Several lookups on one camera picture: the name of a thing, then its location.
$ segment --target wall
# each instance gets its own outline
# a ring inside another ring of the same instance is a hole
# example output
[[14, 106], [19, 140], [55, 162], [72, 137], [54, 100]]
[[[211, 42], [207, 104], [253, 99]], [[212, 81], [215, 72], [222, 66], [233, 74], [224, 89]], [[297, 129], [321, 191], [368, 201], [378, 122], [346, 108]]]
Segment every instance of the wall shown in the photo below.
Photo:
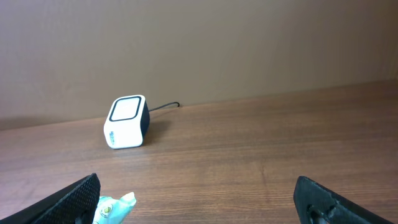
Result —
[[395, 0], [0, 2], [0, 129], [394, 78]]

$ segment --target tabletop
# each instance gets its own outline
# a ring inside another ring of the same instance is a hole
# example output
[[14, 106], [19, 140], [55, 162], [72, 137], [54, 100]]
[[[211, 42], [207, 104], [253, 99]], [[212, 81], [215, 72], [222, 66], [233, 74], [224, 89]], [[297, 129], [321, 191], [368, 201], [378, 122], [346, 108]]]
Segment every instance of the tabletop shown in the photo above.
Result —
[[136, 194], [125, 223], [299, 223], [300, 175], [398, 222], [397, 81], [150, 118], [132, 149], [107, 146], [104, 118], [1, 131], [0, 218], [95, 172], [101, 195]]

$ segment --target white device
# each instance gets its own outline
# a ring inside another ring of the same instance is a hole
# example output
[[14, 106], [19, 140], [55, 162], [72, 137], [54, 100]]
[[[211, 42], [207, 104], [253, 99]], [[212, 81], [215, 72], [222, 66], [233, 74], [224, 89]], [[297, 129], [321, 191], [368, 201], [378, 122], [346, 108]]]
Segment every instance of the white device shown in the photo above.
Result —
[[116, 99], [104, 125], [106, 143], [112, 149], [138, 147], [149, 127], [149, 110], [142, 95]]

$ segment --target light blue package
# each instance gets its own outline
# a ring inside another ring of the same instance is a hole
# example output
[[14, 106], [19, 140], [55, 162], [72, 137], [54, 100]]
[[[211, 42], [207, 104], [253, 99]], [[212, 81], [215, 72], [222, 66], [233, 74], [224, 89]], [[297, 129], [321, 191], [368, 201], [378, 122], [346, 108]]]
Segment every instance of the light blue package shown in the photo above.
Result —
[[134, 192], [128, 193], [119, 200], [111, 197], [100, 197], [95, 210], [93, 224], [119, 224], [134, 208], [137, 200]]

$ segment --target power cord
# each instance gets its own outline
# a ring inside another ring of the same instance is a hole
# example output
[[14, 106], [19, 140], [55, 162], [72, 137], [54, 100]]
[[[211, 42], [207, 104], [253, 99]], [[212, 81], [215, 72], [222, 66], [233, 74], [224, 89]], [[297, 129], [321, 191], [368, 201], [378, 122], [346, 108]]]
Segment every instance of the power cord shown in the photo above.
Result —
[[165, 105], [158, 106], [158, 107], [156, 107], [156, 108], [150, 109], [149, 112], [154, 111], [154, 110], [158, 110], [158, 109], [161, 109], [161, 108], [163, 108], [163, 107], [165, 107], [165, 106], [173, 105], [173, 104], [176, 104], [177, 107], [180, 107], [180, 103], [179, 103], [179, 102], [171, 102], [171, 103], [167, 103], [167, 104], [165, 104]]

